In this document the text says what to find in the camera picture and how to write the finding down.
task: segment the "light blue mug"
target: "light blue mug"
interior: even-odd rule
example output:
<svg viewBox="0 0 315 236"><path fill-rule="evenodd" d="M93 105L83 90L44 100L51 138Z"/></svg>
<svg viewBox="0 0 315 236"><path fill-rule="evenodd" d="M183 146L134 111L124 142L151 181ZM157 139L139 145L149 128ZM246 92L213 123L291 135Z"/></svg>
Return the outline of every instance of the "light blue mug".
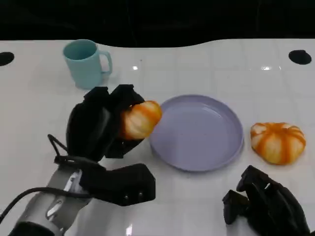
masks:
<svg viewBox="0 0 315 236"><path fill-rule="evenodd" d="M113 70L112 58L109 52L100 51L96 43L87 39L75 40L63 49L75 85L82 89L93 89L103 82L103 75L110 75ZM102 71L99 55L108 59L108 71Z"/></svg>

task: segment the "white table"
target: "white table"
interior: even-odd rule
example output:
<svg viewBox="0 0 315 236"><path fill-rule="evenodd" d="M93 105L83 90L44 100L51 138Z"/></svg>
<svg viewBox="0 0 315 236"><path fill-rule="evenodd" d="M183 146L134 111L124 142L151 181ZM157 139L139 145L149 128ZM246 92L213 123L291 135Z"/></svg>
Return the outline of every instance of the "white table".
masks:
<svg viewBox="0 0 315 236"><path fill-rule="evenodd" d="M66 41L0 42L15 54L0 67L0 208L22 191L45 186L56 169L48 133L65 143L70 111L86 91L74 86L62 57ZM288 58L304 49L315 59L313 39L219 40L184 48L127 49L99 46L113 58L106 85L134 84L145 99L163 102L179 94L217 98L239 116L245 147L239 159L205 174L175 170L151 154L147 140L123 160L102 160L107 168L145 163L157 179L157 198L119 207L92 201L78 215L68 236L251 236L244 219L227 227L222 197L235 189L251 164L288 187L315 230L315 63ZM307 147L291 166L272 166L250 147L255 122L286 121L305 132ZM8 235L31 196L23 199L0 226Z"/></svg>

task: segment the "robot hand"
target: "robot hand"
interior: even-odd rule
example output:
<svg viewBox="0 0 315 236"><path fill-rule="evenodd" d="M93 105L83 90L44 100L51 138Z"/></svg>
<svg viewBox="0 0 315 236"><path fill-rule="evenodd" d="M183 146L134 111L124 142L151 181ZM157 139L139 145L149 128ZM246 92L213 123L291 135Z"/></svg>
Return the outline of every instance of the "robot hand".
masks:
<svg viewBox="0 0 315 236"><path fill-rule="evenodd" d="M232 224L238 215L261 236L312 235L301 205L293 194L267 174L248 166L237 185L238 192L230 190L223 198L224 219Z"/></svg>
<svg viewBox="0 0 315 236"><path fill-rule="evenodd" d="M119 133L122 111L143 101L132 85L119 85L111 94L96 87L84 96L69 117L67 146L48 135L59 167L47 187L23 192L1 214L0 223L22 197L39 192L9 236L63 236L92 198L120 206L155 198L155 178L144 164L111 171L98 164L103 156L123 158L142 141L122 140ZM60 155L56 144L68 155Z"/></svg>

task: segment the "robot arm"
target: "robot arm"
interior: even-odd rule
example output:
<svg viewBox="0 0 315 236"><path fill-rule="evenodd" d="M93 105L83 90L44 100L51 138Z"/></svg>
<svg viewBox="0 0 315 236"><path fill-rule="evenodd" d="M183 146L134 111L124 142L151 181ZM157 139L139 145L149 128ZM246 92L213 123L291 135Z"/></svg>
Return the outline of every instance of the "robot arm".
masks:
<svg viewBox="0 0 315 236"><path fill-rule="evenodd" d="M0 223L14 204L38 191L28 203L9 236L63 236L79 210L92 198L128 206L155 198L155 178L144 164L108 171L98 164L106 158L122 158L142 140L119 138L121 112L143 102L132 85L120 85L111 94L96 87L85 95L69 117L67 146L48 135L58 169L47 187L27 190L2 213ZM60 155L57 145L68 155Z"/></svg>

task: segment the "toy pumpkin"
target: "toy pumpkin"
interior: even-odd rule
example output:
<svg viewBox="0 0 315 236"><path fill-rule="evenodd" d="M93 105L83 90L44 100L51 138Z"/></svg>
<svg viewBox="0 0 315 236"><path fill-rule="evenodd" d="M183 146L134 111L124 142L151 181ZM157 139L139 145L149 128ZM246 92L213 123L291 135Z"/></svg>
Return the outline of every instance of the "toy pumpkin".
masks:
<svg viewBox="0 0 315 236"><path fill-rule="evenodd" d="M256 123L251 128L253 150L278 165L293 163L303 152L306 140L299 127L288 123Z"/></svg>
<svg viewBox="0 0 315 236"><path fill-rule="evenodd" d="M137 140L148 137L162 117L162 109L157 102L146 101L130 107L122 114L121 137Z"/></svg>

